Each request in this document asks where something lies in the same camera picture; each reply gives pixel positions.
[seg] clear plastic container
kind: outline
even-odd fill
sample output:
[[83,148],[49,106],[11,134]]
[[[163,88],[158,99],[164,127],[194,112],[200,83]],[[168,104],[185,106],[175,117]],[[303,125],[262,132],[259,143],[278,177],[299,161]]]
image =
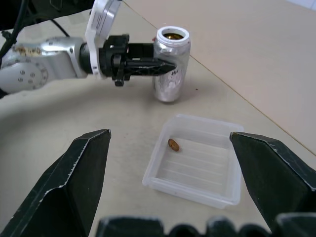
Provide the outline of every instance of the clear plastic container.
[[[237,205],[241,169],[229,141],[233,131],[243,127],[176,115],[163,126],[143,185],[220,209]],[[168,146],[170,138],[180,146],[178,152]]]

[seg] aluminum can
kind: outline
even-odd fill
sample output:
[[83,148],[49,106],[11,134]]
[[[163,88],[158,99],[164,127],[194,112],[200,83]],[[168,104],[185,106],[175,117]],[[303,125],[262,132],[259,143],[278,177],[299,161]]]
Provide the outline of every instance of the aluminum can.
[[180,97],[190,49],[191,41],[187,30],[175,26],[166,26],[158,30],[154,41],[154,57],[176,65],[173,71],[153,77],[154,95],[160,101],[173,102]]

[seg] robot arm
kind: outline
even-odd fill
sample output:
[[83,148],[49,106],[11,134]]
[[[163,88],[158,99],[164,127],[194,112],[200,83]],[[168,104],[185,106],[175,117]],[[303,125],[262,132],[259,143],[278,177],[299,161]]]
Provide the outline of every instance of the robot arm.
[[152,43],[129,44],[129,35],[109,36],[119,1],[96,0],[82,38],[54,37],[38,44],[17,43],[2,58],[0,98],[43,87],[52,80],[112,77],[123,86],[130,76],[158,76],[175,65],[154,58]]

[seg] small brown object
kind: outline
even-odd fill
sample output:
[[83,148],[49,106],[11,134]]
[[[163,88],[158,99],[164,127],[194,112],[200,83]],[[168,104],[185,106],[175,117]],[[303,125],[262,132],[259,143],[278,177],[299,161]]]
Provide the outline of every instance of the small brown object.
[[169,147],[174,150],[175,152],[178,152],[180,147],[178,145],[178,143],[176,143],[173,139],[169,139],[168,140],[168,145]]

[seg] table surface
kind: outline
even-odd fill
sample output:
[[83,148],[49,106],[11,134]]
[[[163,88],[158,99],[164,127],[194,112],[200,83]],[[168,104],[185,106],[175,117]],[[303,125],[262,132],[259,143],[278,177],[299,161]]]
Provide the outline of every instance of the table surface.
[[[71,36],[83,37],[89,11],[57,21]],[[111,34],[130,33],[131,42],[151,42],[156,28],[121,4]],[[27,27],[19,41],[41,41],[61,33],[50,22]],[[184,91],[176,103],[153,97],[150,78],[132,78],[124,87],[111,79],[54,81],[36,91],[0,100],[0,230],[41,174],[83,133],[109,128],[108,153],[101,199],[90,236],[98,220],[108,215],[156,216],[166,231],[177,223],[205,230],[212,216],[224,215],[237,227],[257,223],[267,228],[242,180],[239,205],[216,209],[174,197],[142,185],[142,178],[163,124],[178,113],[241,124],[245,132],[281,140],[308,165],[315,156],[244,100],[206,67],[190,58]]]
[[156,28],[182,26],[191,55],[316,154],[316,11],[286,0],[126,0]]

